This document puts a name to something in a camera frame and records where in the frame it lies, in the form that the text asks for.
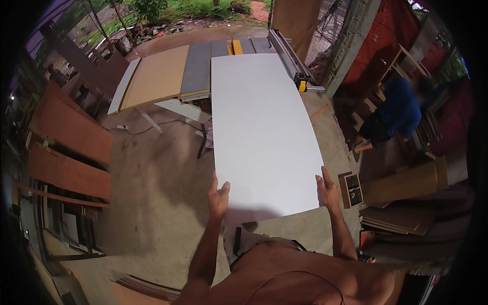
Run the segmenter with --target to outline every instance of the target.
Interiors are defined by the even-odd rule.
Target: hand
[[[317,193],[319,195],[319,205],[325,206],[327,209],[335,210],[339,208],[339,189],[334,182],[330,179],[329,172],[322,166],[322,175],[315,175],[317,180]]]
[[[217,190],[219,181],[217,180],[215,171],[213,172],[212,179],[212,187],[208,191],[208,209],[210,211],[210,218],[216,218],[221,221],[224,219],[229,205],[230,182],[225,182],[222,188]]]

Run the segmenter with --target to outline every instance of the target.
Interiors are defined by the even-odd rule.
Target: shorts
[[[359,129],[359,134],[366,140],[371,140],[374,148],[381,147],[391,139],[385,124],[383,124],[376,111],[366,118],[363,126]]]
[[[236,230],[240,229],[240,238],[238,237],[238,244],[236,244]],[[267,235],[256,234],[248,232],[242,225],[239,227],[226,225],[224,227],[224,250],[229,263],[230,271],[237,261],[249,250],[258,244],[268,242],[281,242],[297,248],[298,250],[305,250],[297,241],[289,240],[282,237],[269,237]]]

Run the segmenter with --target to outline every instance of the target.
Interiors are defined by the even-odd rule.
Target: table saw
[[[278,30],[270,29],[268,37],[194,43],[132,61],[117,87],[108,115],[137,108],[162,133],[149,115],[138,108],[153,103],[185,116],[187,121],[199,122],[203,133],[199,158],[206,142],[204,123],[212,118],[211,58],[275,52],[299,92],[325,90],[310,84],[315,80],[298,59],[289,40]]]

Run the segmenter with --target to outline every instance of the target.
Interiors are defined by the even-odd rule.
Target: blue shirt
[[[413,88],[403,77],[386,82],[383,87],[387,98],[377,111],[386,126],[386,132],[393,137],[399,131],[406,139],[410,139],[422,118]]]

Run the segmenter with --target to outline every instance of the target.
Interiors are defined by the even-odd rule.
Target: small wooden box
[[[344,208],[349,209],[352,206],[362,204],[364,202],[363,191],[358,174],[347,172],[338,177]]]

